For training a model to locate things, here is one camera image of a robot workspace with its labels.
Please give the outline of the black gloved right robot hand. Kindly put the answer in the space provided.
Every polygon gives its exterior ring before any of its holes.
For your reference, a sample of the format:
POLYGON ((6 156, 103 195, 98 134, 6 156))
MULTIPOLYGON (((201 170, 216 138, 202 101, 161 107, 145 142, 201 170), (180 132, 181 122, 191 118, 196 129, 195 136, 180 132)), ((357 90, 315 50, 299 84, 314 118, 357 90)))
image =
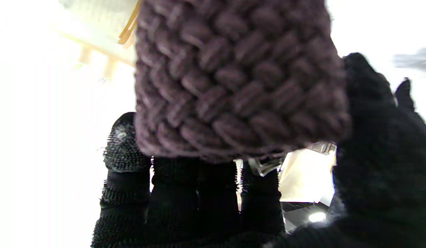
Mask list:
POLYGON ((391 97, 366 58, 343 58, 353 132, 337 145, 332 169, 344 210, 328 224, 285 232, 278 176, 179 157, 151 159, 137 149, 133 112, 112 126, 108 169, 92 248, 426 248, 426 124, 410 80, 391 97))

